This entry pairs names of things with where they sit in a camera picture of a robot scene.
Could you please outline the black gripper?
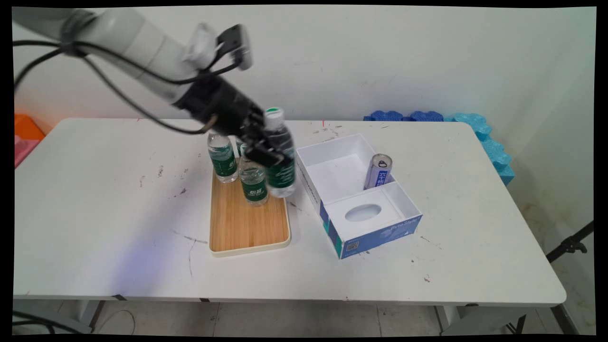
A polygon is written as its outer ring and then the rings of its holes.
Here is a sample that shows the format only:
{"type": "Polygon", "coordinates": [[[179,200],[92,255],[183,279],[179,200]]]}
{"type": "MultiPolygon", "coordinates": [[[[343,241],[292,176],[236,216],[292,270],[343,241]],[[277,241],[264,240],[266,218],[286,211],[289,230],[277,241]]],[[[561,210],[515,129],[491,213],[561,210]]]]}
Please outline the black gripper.
{"type": "Polygon", "coordinates": [[[264,167],[283,164],[279,138],[267,138],[261,107],[221,76],[209,76],[191,84],[176,102],[203,124],[197,130],[176,128],[183,134],[204,134],[213,130],[224,136],[234,135],[246,145],[243,156],[264,167]]]}

